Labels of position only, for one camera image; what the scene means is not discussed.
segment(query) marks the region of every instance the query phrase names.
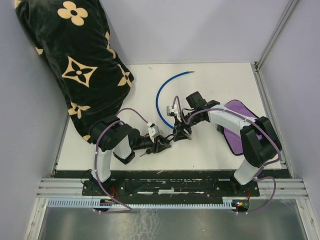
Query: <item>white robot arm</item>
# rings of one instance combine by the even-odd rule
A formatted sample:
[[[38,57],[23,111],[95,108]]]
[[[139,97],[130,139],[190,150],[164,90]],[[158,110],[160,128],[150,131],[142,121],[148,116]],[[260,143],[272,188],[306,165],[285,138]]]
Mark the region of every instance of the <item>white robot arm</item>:
[[[167,107],[167,115],[175,118],[174,141],[191,139],[191,127],[203,121],[218,124],[237,134],[241,138],[245,158],[239,169],[235,171],[230,179],[235,189],[239,190],[249,184],[263,167],[264,163],[277,154],[271,143],[249,123],[250,121],[262,128],[277,147],[280,150],[282,149],[278,136],[268,118],[260,117],[256,119],[244,116],[226,108],[217,101],[206,102],[199,92],[191,94],[186,100],[190,107],[194,109],[193,112],[187,115],[180,112],[178,114],[181,116],[178,117],[177,112],[179,110],[176,105]]]
[[[97,142],[102,132],[109,125],[117,121],[119,122],[119,120],[115,115],[111,115],[94,123],[89,130],[93,143]],[[99,142],[99,151],[96,153],[96,167],[93,166],[92,168],[92,176],[95,179],[97,178],[94,170],[97,169],[99,180],[102,183],[110,178],[112,155],[123,164],[128,164],[135,157],[134,150],[146,149],[145,154],[157,154],[171,148],[170,141],[161,135],[161,131],[155,124],[149,122],[147,126],[149,134],[146,136],[141,136],[137,129],[132,128],[128,124],[116,124],[112,126]]]

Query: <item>white table surface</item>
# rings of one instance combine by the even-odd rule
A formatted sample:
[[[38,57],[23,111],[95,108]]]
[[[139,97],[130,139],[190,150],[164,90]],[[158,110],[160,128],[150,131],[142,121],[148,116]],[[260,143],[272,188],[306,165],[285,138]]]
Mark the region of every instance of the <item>white table surface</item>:
[[[156,110],[156,95],[160,86],[172,76],[195,71],[176,78],[167,84],[159,98],[159,107],[165,119],[171,124],[174,118],[166,116],[166,106],[172,104],[176,95],[182,107],[188,108],[186,97],[199,91],[207,101],[216,100],[226,104],[237,99],[258,116],[265,116],[263,104],[249,63],[184,63],[184,64],[139,64],[129,65],[135,76],[130,94],[123,108],[134,108],[148,121],[158,125],[166,136],[172,133],[159,118]],[[120,119],[140,130],[148,132],[146,124],[132,111],[123,111]],[[208,122],[192,127],[192,140],[172,143],[172,148],[158,154],[145,155],[139,150],[127,165],[116,158],[111,161],[112,170],[233,170],[242,163],[243,156],[230,151],[224,137],[217,132],[216,125]],[[94,146],[78,135],[73,123],[68,123],[66,135],[58,160],[57,170],[88,170],[93,168]],[[280,163],[269,166],[281,169]]]

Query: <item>black patterned fabric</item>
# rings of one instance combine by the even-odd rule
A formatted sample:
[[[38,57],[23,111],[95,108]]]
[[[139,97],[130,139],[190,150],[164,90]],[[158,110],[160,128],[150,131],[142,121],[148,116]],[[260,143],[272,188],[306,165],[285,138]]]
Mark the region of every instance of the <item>black patterned fabric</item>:
[[[22,0],[20,23],[52,69],[76,130],[89,141],[93,122],[115,114],[133,75],[109,43],[99,0]]]

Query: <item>blue cable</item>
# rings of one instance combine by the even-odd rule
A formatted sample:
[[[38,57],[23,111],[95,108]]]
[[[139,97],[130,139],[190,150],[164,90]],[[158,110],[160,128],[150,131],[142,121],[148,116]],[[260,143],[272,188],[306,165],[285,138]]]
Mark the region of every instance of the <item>blue cable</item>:
[[[159,109],[159,96],[160,96],[160,93],[162,91],[162,89],[164,88],[165,85],[167,85],[167,83],[171,82],[173,79],[177,78],[177,77],[180,77],[182,75],[186,75],[186,74],[191,74],[191,73],[194,73],[195,71],[185,71],[185,72],[182,72],[182,73],[179,73],[173,77],[171,77],[170,79],[168,79],[167,81],[165,81],[164,84],[162,84],[162,86],[160,87],[158,93],[156,94],[156,99],[155,99],[155,106],[156,106],[156,111],[158,112],[159,114],[159,117],[162,119],[162,121],[171,129],[174,129],[174,126],[172,126],[170,123],[168,123],[164,117],[162,116],[161,112],[160,112],[160,109]]]

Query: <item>purple cloth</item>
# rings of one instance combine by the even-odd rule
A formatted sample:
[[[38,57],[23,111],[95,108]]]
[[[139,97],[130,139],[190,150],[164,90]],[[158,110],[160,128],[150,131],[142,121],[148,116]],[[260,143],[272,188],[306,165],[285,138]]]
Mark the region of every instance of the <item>purple cloth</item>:
[[[239,113],[248,117],[257,118],[257,116],[239,100],[232,100],[224,106],[236,113]],[[237,156],[244,154],[240,136],[238,136],[233,131],[226,129],[225,127],[220,126],[220,128],[223,129],[222,131],[220,130],[220,132],[224,135],[224,138],[228,143],[232,153]]]

